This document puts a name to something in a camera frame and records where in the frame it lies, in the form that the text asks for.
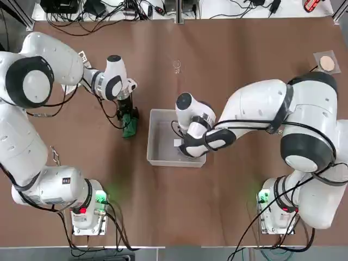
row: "cable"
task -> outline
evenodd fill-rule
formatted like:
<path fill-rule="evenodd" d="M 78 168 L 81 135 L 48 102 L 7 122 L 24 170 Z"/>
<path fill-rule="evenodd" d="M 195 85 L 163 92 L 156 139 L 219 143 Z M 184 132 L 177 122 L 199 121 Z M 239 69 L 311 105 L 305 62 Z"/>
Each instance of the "cable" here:
<path fill-rule="evenodd" d="M 345 165 L 348 168 L 348 165 L 346 163 L 343 163 L 343 162 L 335 164 L 335 166 L 338 166 L 338 165 Z M 346 181 L 331 181 L 327 178 L 320 177 L 319 175 L 317 175 L 315 173 L 313 173 L 313 176 L 316 179 L 318 179 L 320 182 L 323 182 L 324 184 L 329 185 L 329 186 L 333 186 L 333 187 L 340 187 L 340 186 L 343 186 L 346 183 L 348 183 L 348 180 L 346 180 Z"/>
<path fill-rule="evenodd" d="M 238 2 L 236 2 L 236 1 L 234 1 L 234 0 L 229 0 L 230 2 L 232 2 L 232 3 L 235 3 L 235 4 L 237 4 L 237 5 L 239 5 L 239 7 L 241 7 L 242 9 L 248 9 L 249 7 L 250 7 L 250 4 L 249 4 L 249 6 L 247 6 L 247 7 L 242 7 L 241 5 L 240 5 L 240 3 L 238 3 Z"/>
<path fill-rule="evenodd" d="M 90 85 L 84 78 L 82 78 L 82 80 L 85 81 L 86 84 L 88 85 L 89 89 L 92 90 L 91 85 Z M 96 97 L 96 99 L 97 99 L 97 101 L 98 101 L 100 107 L 102 108 L 102 110 L 103 110 L 103 112 L 104 112 L 105 117 L 108 119 L 108 121 L 110 122 L 110 124 L 111 124 L 112 126 L 114 126 L 114 128 L 116 128 L 116 129 L 125 129 L 125 128 L 127 128 L 128 125 L 132 122 L 132 119 L 133 119 L 133 118 L 130 117 L 129 122 L 127 122 L 124 126 L 122 126 L 122 127 L 116 126 L 116 125 L 111 121 L 111 119 L 112 119 L 113 117 L 110 117 L 110 116 L 107 114 L 107 112 L 105 111 L 104 105 L 103 105 L 103 103 L 102 103 L 102 99 L 101 99 L 100 97 L 98 97 L 96 94 L 93 94 L 93 95 Z"/>
<path fill-rule="evenodd" d="M 1 9 L 2 17 L 4 18 L 4 24 L 5 24 L 5 29 L 6 29 L 7 51 L 10 51 L 9 32 L 7 30 L 6 18 L 4 16 L 4 11 L 2 10 L 1 7 L 0 7 L 0 9 Z"/>
<path fill-rule="evenodd" d="M 262 6 L 263 8 L 267 8 L 267 9 L 268 9 L 268 8 L 272 5 L 272 3 L 273 3 L 273 2 L 271 2 L 269 5 L 266 5 L 266 6 L 261 5 L 261 6 Z"/>
<path fill-rule="evenodd" d="M 117 103 L 116 103 L 115 101 L 110 101 L 110 102 L 112 102 L 113 104 L 115 104 L 116 112 L 115 112 L 112 116 L 110 116 L 110 115 L 107 114 L 107 117 L 108 117 L 109 119 L 113 119 L 114 117 L 117 116 L 118 106 L 117 106 Z"/>
<path fill-rule="evenodd" d="M 178 124 L 178 121 L 173 120 L 173 121 L 170 123 L 170 125 L 171 125 L 171 127 L 172 127 L 172 130 L 174 131 L 174 133 L 175 133 L 176 135 L 178 135 L 180 138 L 184 139 L 184 136 L 182 135 L 182 132 L 181 132 L 180 130 L 179 130 L 179 132 L 180 132 L 181 134 L 177 133 L 177 132 L 174 130 L 174 127 L 173 127 L 173 123 L 174 123 L 174 122 L 176 122 L 176 123 Z"/>
<path fill-rule="evenodd" d="M 265 123 L 265 124 L 270 124 L 271 121 L 265 121 L 265 120 L 226 120 L 226 121 L 219 121 L 217 124 L 215 124 L 213 126 L 213 129 L 216 128 L 217 126 L 224 124 L 224 123 L 234 123 L 234 122 L 245 122 L 245 123 Z M 282 122 L 283 125 L 292 125 L 292 126 L 298 126 L 298 127 L 302 127 L 305 129 L 309 129 L 312 132 L 315 132 L 316 134 L 320 135 L 322 138 L 324 138 L 326 140 L 326 142 L 331 146 L 332 149 L 332 153 L 333 153 L 333 158 L 336 159 L 336 148 L 335 145 L 333 144 L 333 142 L 321 131 L 313 128 L 312 126 L 303 124 L 303 123 L 298 123 L 298 122 L 290 122 L 290 121 L 283 121 Z"/>
<path fill-rule="evenodd" d="M 12 183 L 14 186 L 18 186 L 18 184 L 16 183 L 16 181 L 15 181 L 14 177 L 12 176 L 12 174 L 11 174 L 7 169 L 5 169 L 5 167 L 4 167 L 1 163 L 0 163 L 0 169 L 2 169 L 2 171 L 3 171 L 3 172 L 5 173 L 5 175 L 10 179 L 11 183 Z M 77 246 L 71 241 L 71 239 L 70 239 L 70 237 L 69 237 L 69 235 L 68 235 L 68 232 L 67 232 L 67 228 L 66 228 L 66 223 L 65 223 L 64 216 L 63 216 L 63 214 L 61 213 L 61 212 L 64 211 L 64 209 L 66 209 L 68 206 L 71 206 L 71 204 L 68 204 L 67 206 L 63 207 L 63 208 L 60 209 L 60 210 L 57 210 L 57 209 L 54 209 L 54 208 L 43 208 L 43 207 L 37 205 L 35 202 L 33 202 L 28 196 L 24 195 L 22 192 L 18 191 L 18 193 L 19 193 L 19 195 L 22 197 L 23 201 L 24 201 L 26 204 L 28 204 L 28 205 L 30 205 L 30 206 L 36 208 L 36 209 L 40 209 L 40 210 L 45 210 L 45 211 L 48 211 L 48 212 L 56 213 L 56 214 L 60 217 L 60 219 L 61 219 L 61 221 L 62 221 L 62 223 L 63 223 L 63 226 L 64 226 L 64 232 L 65 232 L 66 239 L 67 239 L 67 241 L 68 241 L 69 247 L 70 247 L 70 249 L 71 249 L 71 254 L 72 254 L 72 256 L 74 256 L 74 257 L 81 257 L 82 255 L 84 255 L 84 254 L 87 253 L 87 252 L 98 252 L 98 251 L 107 250 L 107 248 L 101 248 L 101 249 L 96 249 L 96 250 L 88 250 L 88 249 L 87 249 L 87 250 L 83 250 L 83 249 L 77 247 Z M 120 229 L 120 227 L 118 226 L 118 224 L 117 224 L 117 229 L 118 229 L 119 231 L 121 231 L 121 233 L 122 233 L 121 238 L 122 238 L 123 242 L 125 243 L 125 245 L 127 246 L 127 248 L 129 247 L 128 249 L 131 250 L 131 251 L 136 251 L 136 250 L 138 250 L 137 248 L 131 248 L 131 247 L 129 246 L 128 239 L 127 239 L 127 240 L 124 240 L 123 233 L 126 235 L 126 231 L 123 231 L 123 230 L 124 230 L 123 228 Z M 72 250 L 78 250 L 78 251 L 82 252 L 82 254 L 74 255 L 74 254 L 72 253 Z"/>
<path fill-rule="evenodd" d="M 306 247 L 301 248 L 301 249 L 292 249 L 292 248 L 288 248 L 285 246 L 279 246 L 278 248 L 282 249 L 282 250 L 290 251 L 290 252 L 302 253 L 304 251 L 307 251 L 312 246 L 313 241 L 314 241 L 314 237 L 315 237 L 315 228 L 312 228 L 312 235 L 310 236 L 309 243 L 307 244 Z"/>
<path fill-rule="evenodd" d="M 339 165 L 339 164 L 329 164 L 329 166 L 327 166 L 325 169 L 323 169 L 323 170 L 321 170 L 321 171 L 319 171 L 318 173 L 317 173 L 317 175 L 320 175 L 321 173 L 323 173 L 323 172 L 325 172 L 325 171 L 327 171 L 328 169 L 330 169 L 330 168 L 332 168 L 332 167 L 335 167 L 335 166 L 337 166 L 337 165 Z M 275 197 L 263 210 L 261 210 L 255 217 L 254 217 L 254 219 L 250 222 L 250 224 L 248 225 L 248 227 L 247 227 L 247 229 L 244 231 L 244 233 L 242 234 L 242 236 L 241 236 L 241 238 L 240 238 L 240 240 L 239 240 L 239 242 L 238 242 L 238 245 L 237 245 L 237 247 L 236 247 L 236 250 L 233 252 L 233 253 L 231 253 L 230 255 L 229 255 L 229 257 L 227 258 L 227 261 L 229 261 L 230 259 L 231 259 L 231 261 L 233 260 L 233 258 L 234 258 L 234 256 L 235 256 L 235 254 L 238 252 L 238 251 L 240 251 L 240 250 L 238 250 L 238 248 L 239 248 L 239 246 L 240 246 L 240 244 L 241 244 L 241 242 L 242 242 L 242 240 L 243 240 L 243 238 L 244 238 L 244 236 L 246 235 L 246 233 L 248 232 L 248 230 L 250 229 L 250 227 L 252 226 L 252 224 L 278 199 L 278 198 L 280 198 L 281 196 L 283 196 L 283 195 L 285 195 L 285 194 L 287 194 L 287 193 L 289 193 L 289 192 L 291 192 L 291 191 L 293 191 L 293 190 L 295 190 L 295 189 L 297 189 L 297 188 L 299 188 L 300 186 L 302 186 L 302 185 L 305 185 L 305 184 L 307 184 L 309 181 L 311 181 L 311 180 L 313 180 L 314 179 L 314 177 L 312 176 L 312 177 L 310 177 L 309 179 L 307 179 L 307 180 L 305 180 L 305 181 L 303 181 L 303 182 L 300 182 L 300 183 L 297 183 L 294 187 L 292 187 L 292 188 L 290 188 L 290 189 L 288 189 L 288 190 L 286 190 L 286 191 L 284 191 L 283 193 L 281 193 L 281 194 L 279 194 L 277 197 Z M 282 250 L 286 250 L 286 251 L 290 251 L 290 252 L 297 252 L 297 253 L 299 253 L 299 252 L 304 252 L 304 251 L 306 251 L 306 250 L 308 250 L 310 247 L 311 247 L 311 245 L 312 245 L 312 243 L 313 243 L 313 241 L 314 241 L 314 236 L 315 236 L 315 228 L 312 228 L 312 235 L 310 236 L 310 240 L 309 240 L 309 242 L 308 242 L 308 244 L 307 244 L 307 246 L 305 247 L 305 248 L 302 248 L 302 249 L 292 249 L 292 248 L 288 248 L 288 247 L 282 247 L 282 246 L 277 246 L 276 248 L 279 248 L 279 249 L 282 249 Z"/>
<path fill-rule="evenodd" d="M 251 10 L 255 9 L 256 7 L 252 6 L 252 2 L 250 2 L 250 4 L 247 7 L 242 7 L 238 2 L 230 0 L 233 3 L 237 3 L 242 9 L 246 9 L 245 11 L 243 11 L 241 14 L 237 14 L 237 15 L 225 15 L 225 14 L 218 14 L 218 15 L 214 15 L 209 19 L 213 19 L 217 16 L 226 16 L 226 17 L 238 17 L 240 16 L 240 18 L 243 18 L 243 16 L 245 16 L 247 13 L 249 13 Z"/>
<path fill-rule="evenodd" d="M 198 5 L 198 14 L 200 16 L 201 19 L 201 8 L 200 8 L 200 0 L 197 1 L 197 5 Z"/>
<path fill-rule="evenodd" d="M 116 229 L 120 232 L 120 236 L 122 238 L 123 243 L 125 244 L 126 248 L 130 251 L 137 251 L 139 248 L 132 248 L 128 242 L 128 240 L 125 239 L 125 236 L 122 233 L 122 230 L 119 226 L 119 224 L 116 222 L 116 219 L 110 215 L 108 212 L 106 213 L 106 216 L 112 220 L 112 222 L 115 224 Z"/>
<path fill-rule="evenodd" d="M 290 222 L 289 222 L 289 225 L 288 225 L 288 227 L 287 227 L 287 231 L 286 231 L 286 233 L 285 233 L 283 239 L 279 242 L 279 246 L 283 245 L 283 243 L 284 243 L 284 241 L 285 241 L 287 235 L 290 235 L 290 234 L 295 230 L 295 227 L 296 227 L 297 223 L 299 222 L 300 218 L 298 218 L 298 219 L 296 220 L 296 222 L 295 222 L 294 225 L 293 225 L 293 228 L 289 231 L 290 226 L 291 226 L 291 224 L 294 222 L 296 216 L 297 216 L 297 213 L 291 218 L 291 220 L 290 220 Z"/>
<path fill-rule="evenodd" d="M 30 116 L 32 116 L 32 117 L 46 117 L 46 118 L 48 118 L 48 117 L 55 117 L 58 113 L 60 113 L 60 111 L 62 110 L 62 108 L 63 108 L 63 106 L 64 106 L 64 104 L 65 104 L 66 88 L 67 88 L 67 86 L 65 86 L 65 89 L 64 89 L 63 101 L 60 103 L 59 109 L 58 109 L 54 114 L 47 114 L 47 113 L 29 113 L 29 112 L 27 112 L 27 114 L 30 115 Z M 74 92 L 72 93 L 72 95 L 69 97 L 69 98 L 70 98 L 69 100 L 71 100 L 71 98 L 75 95 L 76 91 L 77 91 L 77 86 L 76 86 Z"/>
<path fill-rule="evenodd" d="M 103 22 L 104 20 L 106 20 L 107 18 L 109 19 L 108 21 L 110 21 L 111 16 L 114 15 L 115 13 L 119 12 L 119 11 L 123 11 L 123 10 L 124 10 L 124 7 L 125 7 L 125 6 L 124 6 L 124 2 L 121 2 L 118 6 L 116 6 L 116 8 L 115 8 L 113 11 L 111 11 L 110 13 L 108 13 L 107 15 L 105 15 L 102 19 L 100 19 L 100 20 L 97 22 L 97 24 L 93 27 L 92 30 L 89 30 L 89 31 L 88 31 L 87 33 L 85 33 L 85 34 L 72 34 L 72 33 L 69 33 L 69 32 L 67 32 L 67 31 L 61 29 L 61 28 L 60 28 L 60 27 L 62 27 L 61 25 L 54 24 L 52 21 L 50 21 L 50 19 L 48 18 L 47 13 L 46 13 L 46 20 L 47 20 L 47 22 L 49 23 L 49 25 L 51 25 L 51 26 L 54 27 L 55 29 L 57 29 L 57 30 L 59 30 L 59 31 L 65 33 L 65 34 L 68 34 L 68 35 L 70 35 L 70 36 L 87 36 L 87 35 L 90 35 L 90 34 L 92 34 L 92 33 L 95 33 L 96 31 L 102 29 L 103 27 L 111 26 L 111 25 L 116 24 L 116 23 L 119 23 L 119 22 L 121 22 L 121 21 L 136 21 L 136 20 L 138 20 L 139 18 L 141 19 L 141 17 L 139 17 L 138 15 L 136 15 L 136 16 L 135 16 L 133 19 L 131 19 L 131 20 L 122 19 L 122 20 L 118 20 L 118 21 L 115 21 L 115 22 L 112 22 L 112 23 L 108 23 L 108 24 L 104 24 L 104 25 L 102 25 L 102 26 L 99 26 L 100 23 Z M 71 22 L 70 24 L 68 24 L 68 25 L 64 25 L 64 27 L 65 27 L 65 26 L 69 26 L 69 25 L 73 24 L 74 22 L 79 21 L 79 19 L 81 19 L 81 20 L 83 21 L 83 16 L 81 17 L 80 15 L 81 15 L 81 14 L 85 14 L 85 13 L 86 13 L 85 11 L 82 11 L 74 21 L 72 21 L 72 22 Z"/>
<path fill-rule="evenodd" d="M 62 102 L 56 103 L 56 104 L 45 104 L 45 105 L 43 105 L 43 107 L 57 107 L 57 106 L 62 106 L 63 104 L 69 102 L 72 99 L 72 97 L 74 97 L 74 95 L 76 94 L 77 88 L 78 88 L 77 86 L 78 86 L 78 84 L 76 85 L 73 93 L 71 94 L 71 96 L 68 99 L 63 100 Z M 66 96 L 66 88 L 67 88 L 67 86 L 65 86 L 65 89 L 64 89 L 65 90 L 64 91 L 64 96 Z"/>
<path fill-rule="evenodd" d="M 321 174 L 321 173 L 323 173 L 324 171 L 326 171 L 326 170 L 328 170 L 329 168 L 331 168 L 332 167 L 332 165 L 329 165 L 329 166 L 327 166 L 325 169 L 323 169 L 322 171 L 319 171 L 318 172 L 318 174 Z M 305 184 L 307 184 L 309 181 L 311 181 L 312 179 L 314 179 L 314 177 L 312 176 L 312 177 L 310 177 L 309 179 L 307 179 L 307 180 L 305 180 L 305 181 L 303 181 L 303 182 L 301 182 L 301 183 L 299 183 L 298 185 L 296 185 L 296 186 L 294 186 L 294 187 L 292 187 L 292 188 L 290 188 L 290 189 L 288 189 L 288 190 L 286 190 L 286 191 L 284 191 L 283 193 L 281 193 L 281 194 L 279 194 L 277 197 L 275 197 L 263 210 L 261 210 L 257 215 L 256 215 L 256 217 L 254 217 L 254 219 L 251 221 L 251 223 L 248 225 L 248 227 L 247 227 L 247 229 L 244 231 L 244 233 L 242 234 L 242 236 L 241 236 L 241 238 L 240 238 L 240 240 L 239 240 L 239 242 L 238 242 L 238 245 L 237 245 L 237 248 L 236 248 L 236 250 L 233 252 L 233 253 L 231 253 L 230 255 L 229 255 L 229 257 L 227 258 L 227 261 L 229 261 L 229 259 L 231 258 L 231 260 L 233 260 L 233 258 L 234 258 L 234 256 L 235 256 L 235 254 L 237 253 L 237 251 L 238 251 L 238 248 L 239 248 L 239 246 L 240 246 L 240 244 L 241 244 L 241 242 L 242 242 L 242 240 L 243 240 L 243 238 L 244 238 L 244 236 L 246 235 L 246 233 L 248 232 L 248 230 L 250 229 L 250 227 L 252 226 L 252 224 L 274 203 L 274 202 L 276 202 L 276 200 L 278 199 L 278 198 L 280 198 L 281 196 L 283 196 L 283 195 L 285 195 L 285 194 L 287 194 L 287 193 L 289 193 L 289 192 L 291 192 L 291 191 L 293 191 L 293 190 L 295 190 L 295 189 L 297 189 L 298 187 L 300 187 L 300 186 L 302 186 L 302 185 L 305 185 Z"/>

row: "black device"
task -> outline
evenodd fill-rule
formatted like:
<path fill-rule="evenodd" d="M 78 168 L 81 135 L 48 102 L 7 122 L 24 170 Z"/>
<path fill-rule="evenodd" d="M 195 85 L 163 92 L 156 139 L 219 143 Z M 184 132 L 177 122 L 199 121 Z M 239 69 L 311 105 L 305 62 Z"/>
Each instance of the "black device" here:
<path fill-rule="evenodd" d="M 251 2 L 258 7 L 259 5 L 264 5 L 265 0 L 251 0 Z"/>
<path fill-rule="evenodd" d="M 279 6 L 280 6 L 280 4 L 281 4 L 281 1 L 282 1 L 282 0 L 274 0 L 274 1 L 272 2 L 271 7 L 270 7 L 270 16 L 271 16 L 272 14 L 275 14 L 275 13 L 276 13 L 276 11 L 278 10 L 278 8 L 279 8 Z"/>
<path fill-rule="evenodd" d="M 152 5 L 149 5 L 147 9 L 147 17 L 152 17 L 152 14 L 153 14 Z"/>
<path fill-rule="evenodd" d="M 84 4 L 84 9 L 87 13 L 95 15 L 97 18 L 104 15 L 107 11 L 105 5 L 100 0 L 87 0 Z"/>
<path fill-rule="evenodd" d="M 79 8 L 78 0 L 41 0 L 40 5 L 49 14 L 75 14 Z"/>
<path fill-rule="evenodd" d="M 183 13 L 192 12 L 194 4 L 198 6 L 198 0 L 182 0 Z M 166 12 L 176 11 L 176 0 L 164 0 L 164 9 Z"/>

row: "clear plastic bin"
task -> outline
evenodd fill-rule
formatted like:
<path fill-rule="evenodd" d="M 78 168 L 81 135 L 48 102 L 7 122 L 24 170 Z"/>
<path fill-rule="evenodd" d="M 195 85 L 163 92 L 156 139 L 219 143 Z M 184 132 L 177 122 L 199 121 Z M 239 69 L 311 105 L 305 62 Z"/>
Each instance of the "clear plastic bin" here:
<path fill-rule="evenodd" d="M 147 160 L 154 166 L 202 167 L 206 155 L 189 158 L 183 155 L 174 140 L 180 139 L 171 128 L 175 110 L 152 109 L 147 140 Z"/>

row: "small white object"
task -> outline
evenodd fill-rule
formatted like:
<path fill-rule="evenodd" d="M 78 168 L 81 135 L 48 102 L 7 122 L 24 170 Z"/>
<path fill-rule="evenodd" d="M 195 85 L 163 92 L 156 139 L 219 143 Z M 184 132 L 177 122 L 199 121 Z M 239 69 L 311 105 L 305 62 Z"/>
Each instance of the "small white object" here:
<path fill-rule="evenodd" d="M 174 139 L 174 147 L 179 147 L 182 143 L 181 139 Z"/>

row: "brown table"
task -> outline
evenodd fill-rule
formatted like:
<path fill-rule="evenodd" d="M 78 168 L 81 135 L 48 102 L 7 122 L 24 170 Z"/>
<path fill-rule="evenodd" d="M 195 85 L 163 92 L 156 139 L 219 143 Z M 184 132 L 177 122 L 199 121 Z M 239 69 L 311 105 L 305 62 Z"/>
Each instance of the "brown table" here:
<path fill-rule="evenodd" d="M 83 33 L 78 27 L 69 32 Z M 173 109 L 177 96 L 191 92 L 220 115 L 236 89 L 259 80 L 288 81 L 315 66 L 313 53 L 334 50 L 342 73 L 338 118 L 348 119 L 348 52 L 340 28 L 326 18 L 242 19 L 119 23 L 84 37 L 71 37 L 46 23 L 35 30 L 84 50 L 93 67 L 104 70 L 111 54 L 123 57 L 128 76 L 139 83 L 134 104 L 141 119 L 136 137 L 126 140 L 106 120 L 95 98 L 80 89 L 52 119 L 30 119 L 61 162 L 99 180 L 120 203 L 133 246 L 236 245 L 254 213 L 255 194 L 269 177 L 291 173 L 279 153 L 280 136 L 250 133 L 233 146 L 210 153 L 201 169 L 153 167 L 146 160 L 150 110 Z M 175 74 L 173 61 L 181 61 Z M 50 101 L 61 100 L 56 85 Z M 112 103 L 105 102 L 108 111 Z M 67 245 L 58 217 L 11 199 L 10 182 L 0 178 L 0 246 Z M 315 245 L 348 245 L 348 198 L 345 194 L 330 229 L 317 231 Z M 92 238 L 91 245 L 115 245 L 115 229 Z M 85 237 L 79 238 L 83 245 Z M 262 237 L 262 244 L 276 238 Z M 289 245 L 305 245 L 301 228 Z M 255 245 L 249 231 L 243 245 Z"/>

